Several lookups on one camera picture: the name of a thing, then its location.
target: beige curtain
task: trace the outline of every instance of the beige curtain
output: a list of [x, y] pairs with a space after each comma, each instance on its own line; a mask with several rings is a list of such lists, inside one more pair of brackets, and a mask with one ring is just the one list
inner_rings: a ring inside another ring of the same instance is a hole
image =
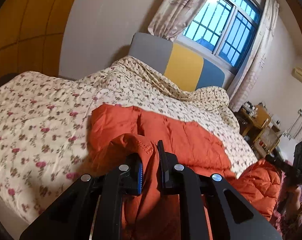
[[249, 93], [263, 69], [270, 49], [277, 22], [279, 4], [276, 0], [266, 0], [260, 25], [246, 66], [241, 68], [227, 90], [230, 97], [229, 108], [237, 112], [247, 100]]
[[148, 27], [149, 33], [174, 41], [205, 3], [206, 0], [164, 0]]

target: headboard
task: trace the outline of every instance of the headboard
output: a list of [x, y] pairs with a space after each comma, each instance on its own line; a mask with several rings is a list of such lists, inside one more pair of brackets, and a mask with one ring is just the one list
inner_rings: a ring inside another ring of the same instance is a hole
[[146, 33], [136, 33], [129, 56], [160, 72], [182, 90], [208, 86], [222, 87], [224, 72], [199, 54], [171, 41]]

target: yellow headboard panel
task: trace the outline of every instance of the yellow headboard panel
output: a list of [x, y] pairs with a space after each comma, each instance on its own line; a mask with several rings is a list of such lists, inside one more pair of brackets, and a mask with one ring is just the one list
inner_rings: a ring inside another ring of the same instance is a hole
[[203, 58], [190, 49], [173, 43], [164, 75], [185, 91], [194, 91], [203, 68]]

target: wooden chair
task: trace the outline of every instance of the wooden chair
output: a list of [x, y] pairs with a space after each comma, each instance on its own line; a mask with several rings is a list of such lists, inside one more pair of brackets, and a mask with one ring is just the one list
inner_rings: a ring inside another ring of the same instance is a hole
[[265, 158], [267, 154], [275, 149], [279, 142], [280, 136], [267, 126], [254, 140], [253, 149], [257, 151], [260, 157]]

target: black bracket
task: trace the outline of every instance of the black bracket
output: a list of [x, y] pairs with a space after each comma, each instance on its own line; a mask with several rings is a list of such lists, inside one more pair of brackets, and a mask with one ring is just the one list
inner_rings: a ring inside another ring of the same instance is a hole
[[140, 195], [142, 162], [131, 154], [108, 174], [82, 175], [22, 234], [20, 240], [119, 240], [123, 195]]
[[179, 195], [181, 239], [209, 239], [204, 202], [214, 240], [281, 239], [275, 228], [219, 174], [196, 174], [158, 142], [161, 190]]

